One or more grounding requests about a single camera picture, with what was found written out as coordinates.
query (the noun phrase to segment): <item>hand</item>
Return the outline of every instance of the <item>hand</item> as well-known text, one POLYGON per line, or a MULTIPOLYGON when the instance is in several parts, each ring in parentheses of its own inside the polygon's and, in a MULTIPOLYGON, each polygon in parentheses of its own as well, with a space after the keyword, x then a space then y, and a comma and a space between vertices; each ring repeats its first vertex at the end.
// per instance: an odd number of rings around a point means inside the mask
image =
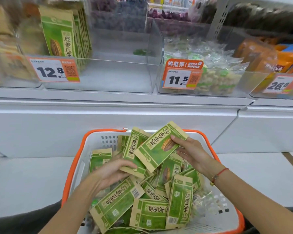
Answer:
POLYGON ((96 192, 108 188, 110 185, 114 184, 115 182, 128 177, 130 174, 119 171, 121 167, 131 167, 137 168, 133 162, 121 158, 116 158, 110 162, 103 164, 99 169, 93 171, 91 174, 95 176, 99 176, 101 178, 100 184, 96 189, 96 192))
POLYGON ((195 139, 188 137, 182 140, 178 137, 171 136, 171 139, 180 145, 177 149, 177 154, 187 160, 194 169, 202 173, 208 179, 211 179, 215 174, 224 168, 224 166, 211 157, 195 139))

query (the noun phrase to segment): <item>person's left hand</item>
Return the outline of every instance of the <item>person's left hand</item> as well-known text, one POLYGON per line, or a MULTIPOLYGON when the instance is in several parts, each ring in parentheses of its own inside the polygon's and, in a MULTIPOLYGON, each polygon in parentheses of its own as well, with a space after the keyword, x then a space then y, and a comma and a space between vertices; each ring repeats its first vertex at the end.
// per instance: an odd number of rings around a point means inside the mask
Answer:
POLYGON ((118 158, 103 164, 99 169, 93 171, 91 173, 92 175, 101 178, 100 184, 96 189, 97 192, 109 187, 120 179, 128 177, 130 175, 129 173, 119 171, 121 167, 125 166, 129 166, 134 169, 137 168, 137 165, 135 165, 133 162, 118 158))

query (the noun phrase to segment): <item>person's left arm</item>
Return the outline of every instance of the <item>person's left arm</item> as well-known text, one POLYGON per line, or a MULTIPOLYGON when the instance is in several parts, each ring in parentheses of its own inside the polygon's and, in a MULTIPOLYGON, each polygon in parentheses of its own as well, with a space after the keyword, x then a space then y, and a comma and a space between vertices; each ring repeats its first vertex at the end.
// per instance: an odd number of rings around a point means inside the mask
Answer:
POLYGON ((123 166, 137 168, 128 160, 117 159, 90 173, 39 234, 76 234, 95 195, 129 175, 118 170, 123 166))

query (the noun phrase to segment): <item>floor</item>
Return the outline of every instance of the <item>floor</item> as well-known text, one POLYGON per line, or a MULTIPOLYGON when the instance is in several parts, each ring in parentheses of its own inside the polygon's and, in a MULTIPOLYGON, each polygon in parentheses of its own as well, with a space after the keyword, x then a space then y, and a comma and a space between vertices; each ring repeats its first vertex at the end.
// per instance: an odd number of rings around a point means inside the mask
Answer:
MULTIPOLYGON (((282 153, 223 153, 222 163, 283 206, 293 206, 293 167, 282 153)), ((0 157, 0 217, 43 208, 62 198, 73 157, 0 157)))

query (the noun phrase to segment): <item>person's right hand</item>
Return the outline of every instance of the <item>person's right hand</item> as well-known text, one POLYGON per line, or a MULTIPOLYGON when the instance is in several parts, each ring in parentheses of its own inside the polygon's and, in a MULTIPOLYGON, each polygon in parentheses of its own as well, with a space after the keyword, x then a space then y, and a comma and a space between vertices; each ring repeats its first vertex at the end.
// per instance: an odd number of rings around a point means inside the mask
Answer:
POLYGON ((171 135, 171 139, 180 145, 177 149, 177 154, 187 160, 194 169, 202 173, 208 179, 212 179, 215 174, 218 174, 224 166, 211 157, 204 149, 201 143, 195 139, 188 137, 182 140, 171 135))

